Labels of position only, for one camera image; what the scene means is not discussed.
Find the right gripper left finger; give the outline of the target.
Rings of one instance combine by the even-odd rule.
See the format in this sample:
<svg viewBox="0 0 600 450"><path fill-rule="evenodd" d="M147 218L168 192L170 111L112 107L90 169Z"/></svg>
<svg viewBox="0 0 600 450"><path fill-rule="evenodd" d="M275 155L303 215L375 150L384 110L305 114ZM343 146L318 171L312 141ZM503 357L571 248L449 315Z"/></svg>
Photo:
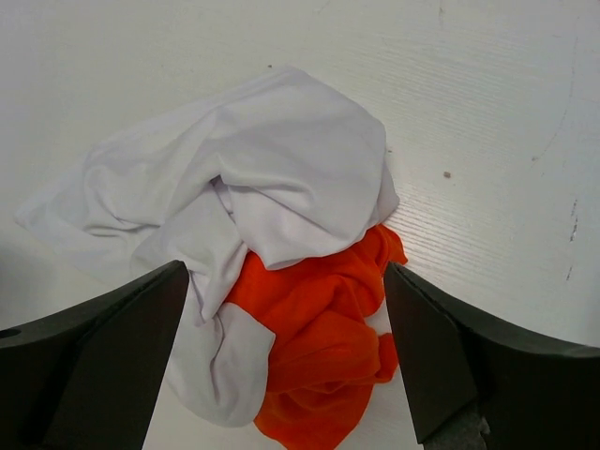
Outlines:
<svg viewBox="0 0 600 450"><path fill-rule="evenodd" d="M2 330L2 448L142 448L187 291L173 261Z"/></svg>

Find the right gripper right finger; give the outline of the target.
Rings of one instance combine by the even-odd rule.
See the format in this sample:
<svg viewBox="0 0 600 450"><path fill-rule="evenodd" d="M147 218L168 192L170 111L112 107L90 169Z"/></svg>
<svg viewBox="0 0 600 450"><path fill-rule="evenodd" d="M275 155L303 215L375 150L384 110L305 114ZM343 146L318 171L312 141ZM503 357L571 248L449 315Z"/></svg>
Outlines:
<svg viewBox="0 0 600 450"><path fill-rule="evenodd" d="M522 328L398 263L386 305L426 449L595 449L599 351Z"/></svg>

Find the orange t shirt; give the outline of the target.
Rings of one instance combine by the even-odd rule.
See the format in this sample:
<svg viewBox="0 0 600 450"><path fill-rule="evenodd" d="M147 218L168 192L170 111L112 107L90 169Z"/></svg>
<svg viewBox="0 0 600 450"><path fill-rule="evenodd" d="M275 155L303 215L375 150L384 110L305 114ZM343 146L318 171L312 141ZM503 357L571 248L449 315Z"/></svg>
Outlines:
<svg viewBox="0 0 600 450"><path fill-rule="evenodd" d="M226 301L275 335L257 429L287 449L334 449L358 425L373 387L398 367L391 333L368 317L383 304L389 263L406 263L384 225L351 247L276 271L250 252Z"/></svg>

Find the white t shirt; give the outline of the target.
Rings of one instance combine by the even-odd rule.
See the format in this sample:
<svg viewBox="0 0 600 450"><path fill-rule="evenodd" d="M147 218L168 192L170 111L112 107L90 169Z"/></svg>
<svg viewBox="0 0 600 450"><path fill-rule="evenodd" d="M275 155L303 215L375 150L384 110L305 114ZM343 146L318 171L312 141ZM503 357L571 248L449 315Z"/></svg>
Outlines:
<svg viewBox="0 0 600 450"><path fill-rule="evenodd" d="M284 67L99 143L17 211L79 270L121 285L183 262L187 300L166 370L190 411L249 424L275 336L225 300L249 252L269 269L339 253L398 206L383 124Z"/></svg>

